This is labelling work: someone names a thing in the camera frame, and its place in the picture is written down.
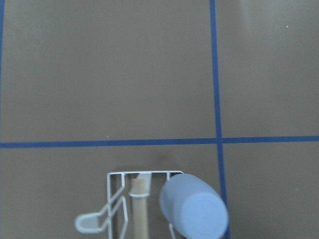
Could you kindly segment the light blue plastic cup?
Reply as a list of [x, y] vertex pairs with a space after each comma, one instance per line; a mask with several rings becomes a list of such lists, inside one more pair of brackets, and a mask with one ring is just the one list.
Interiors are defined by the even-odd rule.
[[166, 181], [159, 194], [159, 206], [172, 227], [188, 239], [219, 239], [229, 224], [221, 197], [191, 174], [176, 174]]

